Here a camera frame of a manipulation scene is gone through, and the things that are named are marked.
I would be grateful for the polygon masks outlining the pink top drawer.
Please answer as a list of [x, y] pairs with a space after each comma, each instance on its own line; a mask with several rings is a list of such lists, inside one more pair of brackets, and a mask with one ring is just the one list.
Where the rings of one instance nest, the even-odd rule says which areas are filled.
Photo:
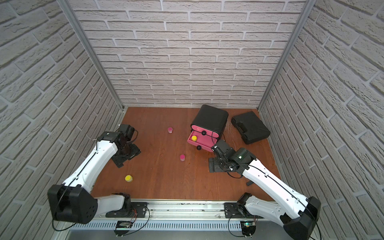
[[201, 134], [205, 133], [207, 136], [212, 136], [213, 138], [220, 139], [221, 135], [215, 131], [208, 130], [197, 125], [191, 125], [193, 131], [199, 132]]

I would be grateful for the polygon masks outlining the black drawer cabinet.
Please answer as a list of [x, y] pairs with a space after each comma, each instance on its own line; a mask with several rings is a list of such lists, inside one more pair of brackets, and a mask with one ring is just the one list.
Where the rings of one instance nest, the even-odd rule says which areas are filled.
[[222, 137], [229, 113], [209, 105], [202, 105], [191, 125], [215, 131]]

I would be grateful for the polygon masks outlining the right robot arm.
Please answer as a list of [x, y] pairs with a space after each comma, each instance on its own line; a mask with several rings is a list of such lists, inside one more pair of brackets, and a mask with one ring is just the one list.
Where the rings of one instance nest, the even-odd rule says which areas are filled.
[[211, 173], [236, 172], [259, 186], [273, 199], [268, 202], [244, 193], [237, 202], [239, 215], [259, 216], [272, 221], [283, 227], [294, 240], [311, 238], [320, 217], [320, 200], [314, 196], [306, 197], [289, 187], [245, 148], [235, 151], [220, 140], [211, 149], [215, 154], [214, 158], [209, 159]]

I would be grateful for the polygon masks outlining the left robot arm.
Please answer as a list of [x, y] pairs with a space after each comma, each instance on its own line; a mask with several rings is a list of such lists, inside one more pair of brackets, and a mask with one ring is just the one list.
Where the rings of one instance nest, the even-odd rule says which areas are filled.
[[54, 221], [87, 224], [95, 216], [130, 217], [136, 212], [128, 194], [117, 193], [94, 198], [91, 193], [99, 174], [109, 160], [121, 168], [124, 162], [140, 154], [135, 145], [138, 130], [120, 125], [115, 132], [103, 132], [95, 147], [81, 165], [60, 185], [48, 190], [48, 200]]

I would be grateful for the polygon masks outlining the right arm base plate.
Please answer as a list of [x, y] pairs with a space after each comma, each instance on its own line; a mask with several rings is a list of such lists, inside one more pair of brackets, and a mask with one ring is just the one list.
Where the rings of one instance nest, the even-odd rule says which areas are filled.
[[224, 203], [225, 218], [238, 218], [238, 219], [263, 219], [258, 215], [251, 215], [245, 207], [239, 207], [237, 203], [226, 202]]

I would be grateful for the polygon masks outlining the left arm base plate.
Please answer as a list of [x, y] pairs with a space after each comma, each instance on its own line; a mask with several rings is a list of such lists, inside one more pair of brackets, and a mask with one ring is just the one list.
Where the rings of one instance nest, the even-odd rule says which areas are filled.
[[133, 202], [117, 211], [106, 213], [106, 218], [144, 218], [147, 214], [147, 202]]

